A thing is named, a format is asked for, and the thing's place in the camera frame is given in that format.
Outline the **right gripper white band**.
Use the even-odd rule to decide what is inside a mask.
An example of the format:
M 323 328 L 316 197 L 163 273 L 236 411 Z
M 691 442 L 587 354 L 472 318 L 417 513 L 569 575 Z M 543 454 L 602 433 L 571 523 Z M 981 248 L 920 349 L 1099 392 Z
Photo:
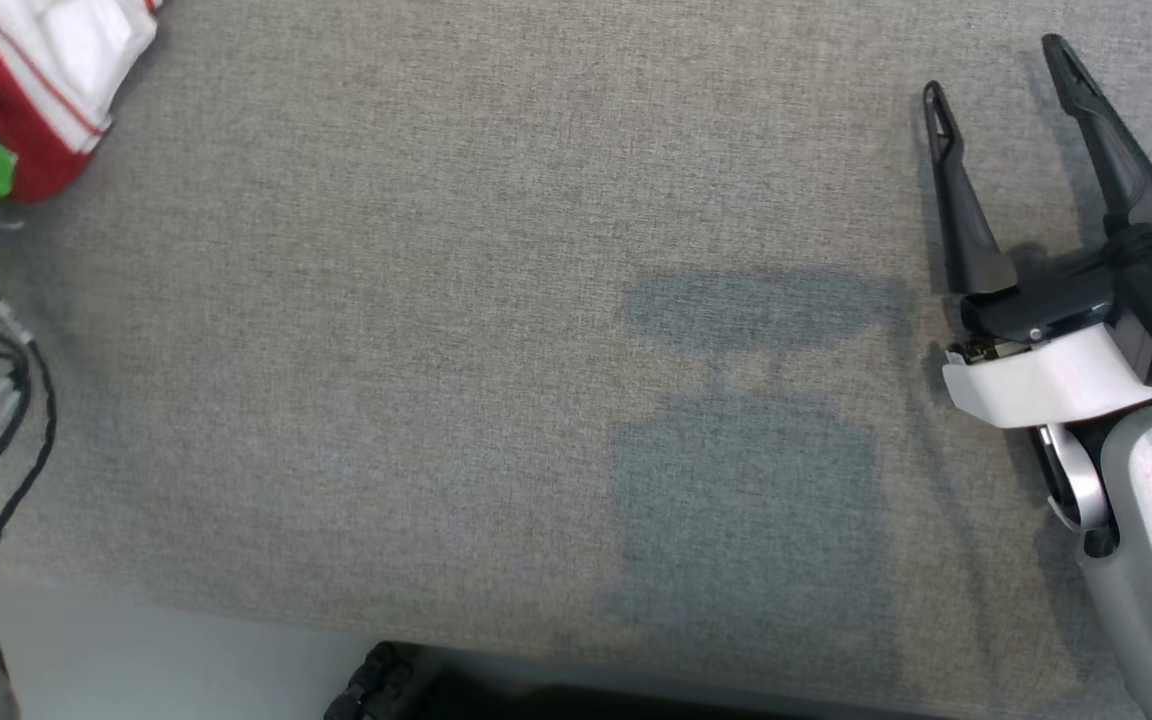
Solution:
M 1152 161 L 1064 37 L 1043 36 L 1064 113 L 1079 124 L 1108 236 L 1152 227 Z M 996 429 L 1073 424 L 1152 401 L 1152 250 L 1100 252 L 1021 275 L 998 247 L 941 83 L 923 88 L 948 291 L 968 338 L 942 370 L 957 409 Z

